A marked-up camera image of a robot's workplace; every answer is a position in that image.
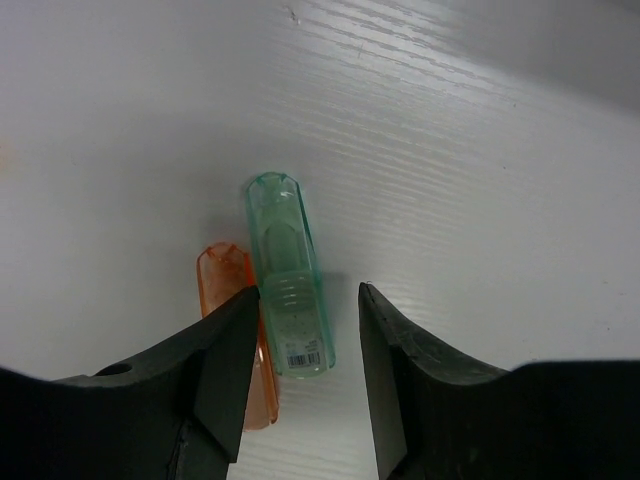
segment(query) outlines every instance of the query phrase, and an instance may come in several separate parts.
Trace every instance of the green plastic case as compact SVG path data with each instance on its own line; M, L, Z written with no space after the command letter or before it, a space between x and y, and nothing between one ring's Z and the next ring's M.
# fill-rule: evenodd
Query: green plastic case
M336 357L300 186L288 175L265 173L247 187L246 202L276 372L319 375L334 366Z

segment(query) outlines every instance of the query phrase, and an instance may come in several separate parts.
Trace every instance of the translucent plastic container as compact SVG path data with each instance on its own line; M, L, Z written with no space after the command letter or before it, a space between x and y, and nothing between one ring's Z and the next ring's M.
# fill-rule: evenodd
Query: translucent plastic container
M247 188L251 249L276 372L310 377L335 352L311 232L298 183L265 173Z
M197 273L203 317L255 283L249 255L228 243L217 243L202 252ZM277 377L273 373L264 323L260 320L244 429L259 430L271 425L278 419L278 409Z

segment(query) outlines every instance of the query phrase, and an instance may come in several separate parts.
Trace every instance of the table surface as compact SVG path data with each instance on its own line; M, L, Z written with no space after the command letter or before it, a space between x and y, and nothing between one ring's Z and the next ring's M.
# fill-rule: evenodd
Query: table surface
M338 361L229 478L376 478L357 287L512 368L638 354L624 0L0 3L0 364L95 373L198 319L242 188L302 184Z

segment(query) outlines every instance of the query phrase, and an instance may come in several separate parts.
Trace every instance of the barcode label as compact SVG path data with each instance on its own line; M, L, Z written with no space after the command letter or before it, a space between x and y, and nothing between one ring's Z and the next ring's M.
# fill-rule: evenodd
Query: barcode label
M320 352L307 353L305 355L289 355L287 357L289 368L311 367L320 365Z

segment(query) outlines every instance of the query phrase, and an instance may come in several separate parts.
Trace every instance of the orange plastic case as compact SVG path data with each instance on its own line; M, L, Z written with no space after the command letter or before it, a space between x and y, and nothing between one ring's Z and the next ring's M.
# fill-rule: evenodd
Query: orange plastic case
M197 261L200 308L206 317L248 285L254 285L249 255L233 244L216 243L200 254ZM278 419L278 384L273 372L263 320L258 325L258 345L244 429L259 430Z

